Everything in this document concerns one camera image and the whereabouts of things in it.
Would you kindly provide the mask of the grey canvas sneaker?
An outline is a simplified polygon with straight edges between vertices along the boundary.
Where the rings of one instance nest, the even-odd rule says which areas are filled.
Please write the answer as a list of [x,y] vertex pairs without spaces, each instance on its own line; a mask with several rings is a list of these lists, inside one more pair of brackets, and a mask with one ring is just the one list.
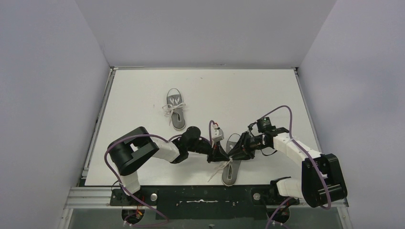
[[[226,147],[225,147],[225,152],[227,154],[230,153],[230,151],[233,149],[233,147],[236,145],[238,139],[240,138],[239,134],[231,134],[226,142]],[[233,186],[236,183],[238,171],[240,168],[241,160],[230,160],[227,162],[222,162],[220,165],[215,167],[215,172],[210,176],[208,179],[208,182],[211,181],[211,179],[220,171],[222,171],[222,183],[227,186]]]
[[182,130],[186,127],[184,107],[186,103],[177,88],[171,88],[166,95],[166,104],[162,107],[165,116],[169,119],[169,125],[175,130]]

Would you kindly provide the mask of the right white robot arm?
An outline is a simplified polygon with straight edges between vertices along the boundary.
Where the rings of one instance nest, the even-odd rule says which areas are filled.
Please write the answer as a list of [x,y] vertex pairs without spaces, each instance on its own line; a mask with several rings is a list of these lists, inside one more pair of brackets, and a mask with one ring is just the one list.
[[347,197],[340,163],[334,154],[323,154],[295,140],[288,129],[272,125],[269,117],[258,119],[254,125],[258,135],[246,131],[231,145],[228,155],[233,161],[253,159],[257,150],[270,147],[301,169],[300,179],[282,177],[270,182],[268,196],[272,202],[279,204],[292,197],[303,199],[315,208]]

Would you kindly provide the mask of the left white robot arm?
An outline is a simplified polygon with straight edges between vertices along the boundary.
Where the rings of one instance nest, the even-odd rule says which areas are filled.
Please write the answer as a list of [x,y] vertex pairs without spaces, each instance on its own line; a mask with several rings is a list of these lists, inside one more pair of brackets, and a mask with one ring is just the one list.
[[221,146],[211,144],[201,137],[200,129],[195,126],[170,140],[150,134],[145,127],[140,126],[112,142],[104,154],[104,161],[116,176],[123,190],[122,197],[134,204],[141,199],[137,174],[141,166],[152,157],[178,164],[187,159],[190,152],[206,155],[209,163],[228,164],[232,160]]

